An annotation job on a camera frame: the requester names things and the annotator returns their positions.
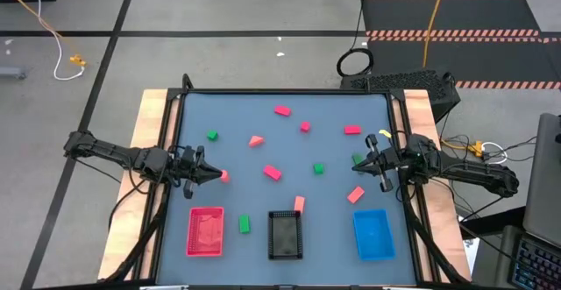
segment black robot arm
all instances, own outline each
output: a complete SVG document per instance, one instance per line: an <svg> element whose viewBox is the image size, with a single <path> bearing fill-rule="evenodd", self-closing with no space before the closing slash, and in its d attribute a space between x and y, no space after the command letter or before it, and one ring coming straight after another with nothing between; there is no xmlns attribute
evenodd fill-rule
<svg viewBox="0 0 561 290"><path fill-rule="evenodd" d="M143 180L170 182L180 185L180 180L188 180L183 193L186 198L193 196L192 185L201 185L222 175L222 171L204 160L204 147L196 150L190 146L183 149L181 156L173 155L159 147L125 148L96 139L89 131L70 133L64 145L65 156L72 159L98 157L119 164L140 174Z"/></svg>
<svg viewBox="0 0 561 290"><path fill-rule="evenodd" d="M518 192L518 179L508 167L453 158L439 151L432 140L421 135L409 136L407 146L399 151L389 147L379 152L373 134L366 137L366 145L370 152L352 170L380 175L380 186L384 192L392 189L385 175L385 171L390 169L401 169L408 181L419 184L426 184L432 177L443 177L482 186L490 193L505 198Z"/></svg>

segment green cube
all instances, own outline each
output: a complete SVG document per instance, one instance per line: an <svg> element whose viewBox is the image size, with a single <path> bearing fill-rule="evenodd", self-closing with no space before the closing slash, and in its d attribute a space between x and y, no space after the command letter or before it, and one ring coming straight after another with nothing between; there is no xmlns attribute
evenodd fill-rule
<svg viewBox="0 0 561 290"><path fill-rule="evenodd" d="M358 153L354 153L352 155L352 162L354 163L354 165L357 165L358 163L362 162L363 158L362 155L358 154Z"/></svg>
<svg viewBox="0 0 561 290"><path fill-rule="evenodd" d="M249 216L248 215L239 216L239 233L247 234L249 232L250 232Z"/></svg>
<svg viewBox="0 0 561 290"><path fill-rule="evenodd" d="M320 163L314 164L314 173L316 173L316 175L323 174L323 164Z"/></svg>
<svg viewBox="0 0 561 290"><path fill-rule="evenodd" d="M218 132L217 131L209 131L207 132L207 138L210 141L215 141L218 138Z"/></svg>

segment blue bin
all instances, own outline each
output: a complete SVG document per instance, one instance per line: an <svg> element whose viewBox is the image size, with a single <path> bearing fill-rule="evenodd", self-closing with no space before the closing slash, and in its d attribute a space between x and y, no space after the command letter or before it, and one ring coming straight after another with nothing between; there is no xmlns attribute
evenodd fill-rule
<svg viewBox="0 0 561 290"><path fill-rule="evenodd" d="M352 220L360 259L395 258L394 238L389 228L386 210L355 211Z"/></svg>

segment keyboard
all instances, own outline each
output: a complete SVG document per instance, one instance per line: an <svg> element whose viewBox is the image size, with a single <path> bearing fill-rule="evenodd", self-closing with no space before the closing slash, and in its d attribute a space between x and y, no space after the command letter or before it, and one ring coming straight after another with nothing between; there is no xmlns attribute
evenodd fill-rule
<svg viewBox="0 0 561 290"><path fill-rule="evenodd" d="M521 236L511 260L509 283L524 290L561 290L561 251L533 237Z"/></svg>

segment red plastic tray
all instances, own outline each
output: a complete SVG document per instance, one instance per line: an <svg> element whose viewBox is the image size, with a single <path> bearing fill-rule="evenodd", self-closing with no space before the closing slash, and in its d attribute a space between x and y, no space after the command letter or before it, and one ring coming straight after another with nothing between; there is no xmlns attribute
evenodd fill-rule
<svg viewBox="0 0 561 290"><path fill-rule="evenodd" d="M187 256L222 256L224 208L192 208L189 215Z"/></svg>

